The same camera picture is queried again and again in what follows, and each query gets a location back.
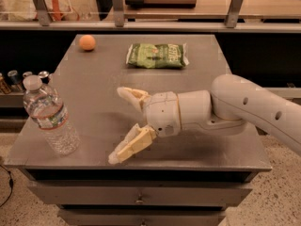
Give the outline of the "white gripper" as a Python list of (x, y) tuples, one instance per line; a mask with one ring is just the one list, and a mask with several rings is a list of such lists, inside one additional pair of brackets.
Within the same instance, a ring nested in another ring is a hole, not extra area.
[(161, 92), (150, 96), (145, 90), (117, 88), (120, 98), (138, 112), (144, 112), (146, 126), (135, 124), (124, 140), (109, 154), (108, 163), (116, 165), (148, 148), (158, 137), (176, 136), (181, 131), (178, 96), (174, 92)]

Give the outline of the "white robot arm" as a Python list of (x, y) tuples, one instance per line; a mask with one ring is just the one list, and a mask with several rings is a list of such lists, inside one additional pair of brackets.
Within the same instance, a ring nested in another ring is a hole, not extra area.
[(145, 150), (157, 137), (176, 136), (184, 130), (229, 136), (243, 132), (249, 122), (301, 154), (301, 106), (238, 75), (217, 76), (210, 90), (150, 95), (120, 87), (117, 92), (143, 115), (146, 125), (131, 128), (109, 154), (111, 165)]

